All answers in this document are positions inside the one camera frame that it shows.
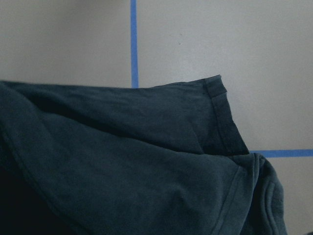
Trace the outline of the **black printed t-shirt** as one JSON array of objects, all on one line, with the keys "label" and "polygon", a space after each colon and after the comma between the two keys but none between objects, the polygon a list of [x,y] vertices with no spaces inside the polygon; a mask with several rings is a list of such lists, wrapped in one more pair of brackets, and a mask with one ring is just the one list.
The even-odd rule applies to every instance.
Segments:
[{"label": "black printed t-shirt", "polygon": [[284,235],[283,189],[219,75],[146,89],[0,83],[3,235]]}]

